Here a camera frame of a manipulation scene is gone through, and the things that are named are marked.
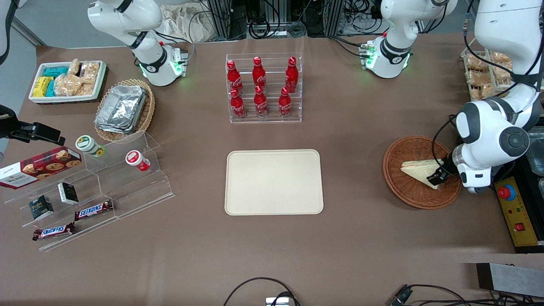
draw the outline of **red bottle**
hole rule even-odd
[[[238,95],[238,89],[231,89],[231,108],[232,113],[236,118],[245,118],[247,113],[244,108],[244,101]]]
[[[242,85],[242,77],[240,75],[240,72],[236,69],[236,65],[234,64],[234,60],[227,61],[227,79],[228,84],[232,88],[238,89],[239,93],[242,93],[244,91],[244,86]]]
[[[255,86],[261,86],[263,92],[266,91],[267,87],[267,74],[262,66],[262,61],[260,57],[253,58],[253,82]]]
[[[296,58],[291,56],[289,58],[289,66],[285,71],[285,87],[290,93],[294,93],[296,90],[296,83],[299,81],[299,70],[296,68]]]
[[[259,118],[266,117],[268,115],[267,97],[263,94],[262,86],[255,86],[255,97],[253,98],[253,101],[255,102],[257,116]]]
[[[287,87],[281,89],[281,96],[278,103],[280,104],[280,116],[282,118],[289,118],[291,116],[291,97],[289,97]]]

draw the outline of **wicker basket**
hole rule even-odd
[[[432,159],[432,139],[410,136],[397,140],[385,152],[384,176],[391,190],[404,202],[420,209],[439,209],[451,204],[461,192],[461,181],[449,177],[438,190],[400,170],[403,162]],[[443,157],[449,150],[435,142],[435,153]]]
[[[117,83],[117,85],[127,85],[127,86],[140,86],[142,88],[145,88],[147,90],[147,96],[145,97],[145,105],[144,108],[141,110],[140,114],[140,120],[138,122],[138,125],[136,126],[136,129],[134,130],[134,133],[138,131],[145,131],[149,127],[149,124],[151,123],[151,118],[153,117],[153,112],[155,111],[155,97],[153,96],[153,92],[151,91],[151,88],[149,88],[149,85],[147,85],[145,82],[140,81],[139,79],[128,79],[125,81],[121,81]],[[112,90],[113,86],[108,89],[108,91],[104,94],[102,97],[102,101],[100,102],[100,105],[98,106],[98,110],[96,111],[96,114],[100,111],[102,106],[104,105],[104,101],[106,100],[106,97]],[[128,136],[129,134],[122,134],[122,133],[112,133],[112,132],[106,132],[100,130],[97,126],[95,126],[95,130],[100,136],[100,138],[105,139],[107,141],[113,142],[116,140],[119,140],[125,136]]]

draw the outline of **gray floor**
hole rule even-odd
[[[156,0],[160,4],[175,4],[190,0]],[[28,0],[16,12],[31,31],[47,45],[62,48],[121,46],[112,36],[97,31],[87,18],[87,7],[92,0]],[[459,0],[454,12],[446,16],[435,33],[461,32],[467,5]],[[11,31],[11,52],[0,66],[0,103],[16,112],[35,70],[36,54],[33,45],[19,33]],[[0,139],[0,152],[5,150],[6,139]]]

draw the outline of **white tray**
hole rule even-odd
[[[322,210],[317,151],[233,151],[228,155],[225,211],[229,215],[316,215]]]
[[[102,81],[104,81],[104,75],[106,74],[106,64],[101,60],[86,60],[85,62],[99,63],[100,68],[98,69],[98,75],[96,76],[95,88],[92,91],[91,95],[85,96],[71,96],[71,97],[33,97],[34,87],[36,87],[36,82],[38,78],[44,75],[45,68],[49,67],[59,67],[59,66],[70,66],[70,62],[59,62],[59,63],[44,63],[38,67],[38,72],[34,76],[34,82],[30,88],[30,93],[28,93],[28,98],[36,104],[65,104],[65,103],[78,103],[81,101],[94,100],[98,98],[100,89],[102,87]]]

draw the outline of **red button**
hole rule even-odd
[[[516,223],[515,227],[516,227],[517,231],[525,230],[525,227],[523,226],[523,223]]]
[[[510,190],[508,188],[506,188],[506,187],[500,187],[497,190],[497,193],[499,194],[499,198],[501,198],[501,199],[507,199],[512,195],[510,193]]]

